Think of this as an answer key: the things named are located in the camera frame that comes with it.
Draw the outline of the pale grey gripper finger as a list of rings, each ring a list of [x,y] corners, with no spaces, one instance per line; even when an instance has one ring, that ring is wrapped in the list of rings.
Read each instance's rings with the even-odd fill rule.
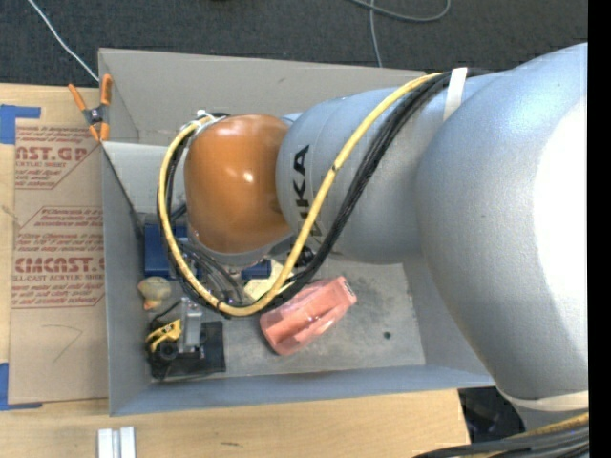
[[[188,298],[181,299],[181,336],[179,341],[183,352],[194,352],[199,350],[203,318],[204,309],[201,305]]]

